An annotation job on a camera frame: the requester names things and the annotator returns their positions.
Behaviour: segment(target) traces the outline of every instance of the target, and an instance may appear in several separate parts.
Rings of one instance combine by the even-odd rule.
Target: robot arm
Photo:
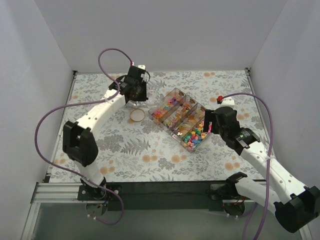
[[[127,75],[119,77],[117,81],[120,85],[120,93],[117,96],[94,106],[77,121],[67,121],[63,126],[62,149],[70,159],[74,160],[80,173],[85,176],[81,182],[96,199],[100,199],[105,193],[90,184],[87,179],[100,186],[105,186],[106,180],[95,162],[98,155],[95,138],[107,119],[126,103],[143,102],[148,99],[145,65],[130,66]],[[112,83],[102,99],[107,99],[116,92],[117,85]]]
[[[270,186],[268,209],[275,214],[278,222],[289,232],[294,233],[320,213],[320,190],[307,187],[293,177],[267,151],[259,137],[249,128],[240,127],[234,102],[229,98],[218,98],[221,104],[216,110],[206,110],[203,131],[219,134],[226,145],[253,165],[266,178],[267,159],[270,158]],[[254,182],[246,174],[238,172],[227,179],[227,188],[233,196],[245,196],[264,206],[266,188]]]

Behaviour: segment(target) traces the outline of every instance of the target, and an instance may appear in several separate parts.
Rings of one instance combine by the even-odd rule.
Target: divided organizer box
[[[207,138],[202,132],[206,108],[178,88],[149,110],[149,118],[190,153]]]

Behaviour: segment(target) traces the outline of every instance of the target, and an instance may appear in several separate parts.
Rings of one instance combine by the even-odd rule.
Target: wall
[[[288,0],[252,66],[257,95],[270,107],[279,162],[320,188],[320,1]],[[309,224],[320,238],[320,217]]]
[[[72,71],[33,0],[0,1],[0,239],[17,240],[47,165],[34,147],[40,118],[66,102]],[[50,157],[61,112],[42,127]]]
[[[73,70],[100,72],[121,48],[149,71],[243,70],[258,55],[287,0],[35,0]],[[109,53],[104,66],[125,72]]]

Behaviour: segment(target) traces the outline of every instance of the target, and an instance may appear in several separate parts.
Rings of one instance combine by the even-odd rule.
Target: floral pattern
[[[155,72],[150,75],[149,90],[156,90],[164,97],[172,89],[178,88],[208,109],[218,107],[216,97],[219,95],[252,92],[245,71]],[[69,102],[100,99],[110,83],[103,74],[78,74]],[[234,100],[241,126],[254,130],[268,146],[254,99],[240,95],[235,96]],[[63,123],[67,120],[76,121],[91,107],[70,107],[66,110]],[[225,180],[239,171],[254,179],[262,179],[257,170],[229,149],[218,135],[210,134],[194,153],[189,153],[147,116],[141,122],[130,120],[132,110],[133,107],[129,105],[119,109],[104,124],[96,138],[99,148],[96,161],[108,182]],[[55,162],[78,171],[75,163],[62,151],[62,136]],[[54,167],[50,182],[78,183],[80,178]]]

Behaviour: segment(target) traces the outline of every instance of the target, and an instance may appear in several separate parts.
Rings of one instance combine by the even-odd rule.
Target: floral tablecloth
[[[155,72],[150,75],[149,90],[156,90],[164,97],[177,87],[208,109],[218,107],[218,95],[252,92],[244,70]],[[110,84],[111,81],[103,74],[78,74],[69,102],[98,100]],[[267,145],[266,132],[254,99],[242,95],[235,96],[234,100],[241,126],[254,130]],[[70,107],[63,123],[77,120],[91,107]],[[96,139],[99,148],[96,161],[108,182],[225,180],[239,171],[254,179],[262,179],[257,170],[229,149],[220,136],[211,134],[194,153],[188,153],[147,117],[147,108],[143,108],[146,118],[141,122],[130,120],[132,110],[128,105],[118,110],[108,119]],[[62,151],[62,136],[55,153],[55,163],[78,171]],[[54,167],[49,182],[79,183],[80,178]]]

